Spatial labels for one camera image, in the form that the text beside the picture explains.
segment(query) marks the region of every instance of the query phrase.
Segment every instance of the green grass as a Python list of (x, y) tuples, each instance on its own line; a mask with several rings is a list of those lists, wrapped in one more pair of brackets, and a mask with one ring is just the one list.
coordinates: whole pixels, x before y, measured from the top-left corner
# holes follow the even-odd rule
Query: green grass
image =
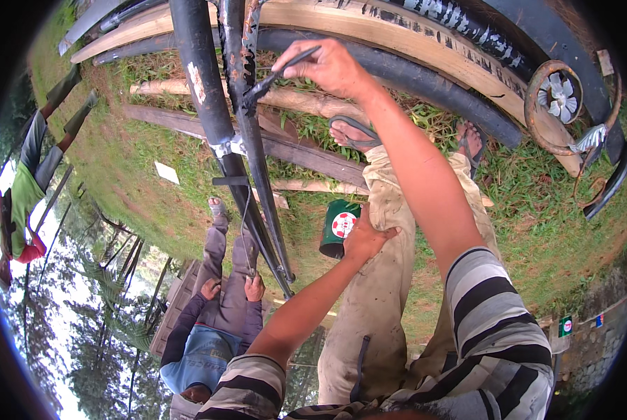
[[(56, 48), (72, 22), (72, 8), (66, 4), (50, 19), (32, 48), (29, 63), (39, 104), (45, 103), (45, 93), (69, 70), (67, 58), (58, 57)], [(275, 57), (273, 53), (263, 54), (258, 57), (258, 64), (267, 66)], [(85, 181), (88, 193), (109, 217), (127, 223), (148, 243), (177, 259), (202, 255), (210, 223), (206, 200), (209, 195), (220, 196), (229, 204), (231, 213), (227, 250), (227, 255), (231, 255), (231, 242), (238, 233), (240, 217), (231, 205), (228, 189), (215, 188), (210, 183), (219, 171), (207, 145), (159, 126), (129, 120), (122, 113), (121, 105), (127, 103), (194, 113), (190, 98), (186, 96), (128, 94), (134, 83), (184, 77), (177, 53), (134, 57), (101, 67), (83, 63), (82, 74), (82, 83), (49, 122), (50, 131), (57, 139), (61, 138), (63, 124), (89, 90), (98, 90), (99, 106), (91, 111), (68, 152), (68, 160), (74, 164), (78, 179)], [(320, 93), (315, 84), (306, 80), (284, 80), (279, 84), (284, 89)], [(440, 150), (455, 148), (453, 123), (456, 115), (404, 93), (391, 93), (412, 120), (434, 137)], [(281, 116), (292, 121), (300, 136), (313, 139), (321, 147), (348, 159), (364, 159), (356, 151), (339, 147), (332, 141), (326, 119), (287, 111), (281, 112)], [(627, 128), (627, 104), (620, 119)], [(583, 129), (580, 125), (573, 130)], [(154, 161), (173, 167), (180, 185), (161, 179)], [(326, 178), (272, 157), (267, 157), (267, 164), (273, 178)], [(597, 176), (608, 177), (612, 170), (605, 159), (593, 164), (582, 181), (580, 199), (591, 197), (590, 191), (586, 191), (591, 180)], [(488, 213), (495, 225), (504, 262), (527, 307), (538, 316), (566, 310), (555, 303), (557, 299), (581, 288), (580, 279), (589, 278), (611, 263), (627, 242), (627, 182), (603, 211), (587, 223), (571, 198), (573, 181), (553, 156), (536, 147), (530, 139), (525, 139), (513, 151), (491, 141), (478, 170), (480, 188), (495, 203)], [(327, 203), (339, 197), (351, 200), (357, 197), (306, 191), (284, 191), (283, 196), (291, 208), (279, 209), (278, 214), (298, 278), (292, 288), (297, 291), (335, 263), (318, 252)], [(282, 298), (265, 264), (259, 264), (269, 294)], [(224, 268), (229, 272), (229, 258)], [(414, 269), (403, 326), (407, 341), (418, 345), (434, 331), (442, 299), (434, 255), (420, 231), (416, 236)]]

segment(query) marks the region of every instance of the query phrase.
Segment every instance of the red sleeve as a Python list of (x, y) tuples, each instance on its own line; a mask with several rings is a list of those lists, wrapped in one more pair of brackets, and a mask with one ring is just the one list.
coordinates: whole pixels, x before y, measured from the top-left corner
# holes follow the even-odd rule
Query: red sleeve
[(22, 264), (27, 264), (33, 261), (36, 258), (40, 258), (47, 253), (47, 248), (45, 244), (42, 243), (40, 236), (38, 236), (35, 232), (33, 233), (33, 245), (24, 245), (22, 255), (17, 258), (15, 261), (18, 261)]

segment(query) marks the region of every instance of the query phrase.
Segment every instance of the striped shirt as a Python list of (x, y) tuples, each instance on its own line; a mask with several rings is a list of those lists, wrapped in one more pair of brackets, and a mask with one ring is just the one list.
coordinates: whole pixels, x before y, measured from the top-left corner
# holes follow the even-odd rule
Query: striped shirt
[[(393, 411), (420, 403), (454, 419), (542, 419), (551, 392), (551, 349), (502, 264), (488, 248), (463, 253), (446, 276), (457, 365), (416, 390), (401, 389), (370, 402), (299, 408), (285, 419), (349, 418), (365, 408)], [(278, 417), (285, 372), (270, 357), (235, 357), (196, 419), (268, 420)]]

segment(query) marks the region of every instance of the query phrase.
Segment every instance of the paintbrush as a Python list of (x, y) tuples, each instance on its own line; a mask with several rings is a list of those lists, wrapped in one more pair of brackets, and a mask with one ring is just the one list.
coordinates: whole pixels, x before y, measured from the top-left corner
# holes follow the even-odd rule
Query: paintbrush
[(276, 79), (283, 76), (283, 72), (285, 71), (285, 69), (299, 63), (304, 58), (312, 55), (318, 48), (320, 48), (319, 45), (302, 53), (299, 53), (298, 55), (294, 56), (292, 60), (285, 63), (285, 65), (281, 67), (280, 70), (271, 73), (263, 80), (257, 82), (255, 86), (252, 87), (252, 89), (243, 94), (243, 108), (247, 110), (253, 109), (258, 103), (258, 99), (267, 94), (269, 88), (271, 87), (271, 84), (275, 82)]

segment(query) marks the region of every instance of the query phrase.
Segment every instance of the beige pants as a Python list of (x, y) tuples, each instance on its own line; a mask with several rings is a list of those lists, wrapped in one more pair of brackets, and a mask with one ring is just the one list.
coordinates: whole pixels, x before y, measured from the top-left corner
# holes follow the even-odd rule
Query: beige pants
[[(446, 354), (455, 351), (448, 308), (443, 304), (435, 333), (421, 358), (411, 364), (409, 372), (405, 368), (407, 344), (401, 319), (411, 285), (416, 223), (385, 148), (375, 147), (365, 155), (370, 162), (363, 172), (370, 190), (370, 220), (378, 230), (400, 226), (402, 232), (386, 242), (343, 293), (341, 308), (318, 360), (320, 405), (350, 402), (365, 335), (370, 341), (362, 362), (360, 400), (391, 394), (401, 387), (413, 388), (424, 376), (441, 373)], [(465, 190), (481, 236), (500, 257), (479, 187), (470, 179), (467, 157), (453, 153), (449, 163)]]

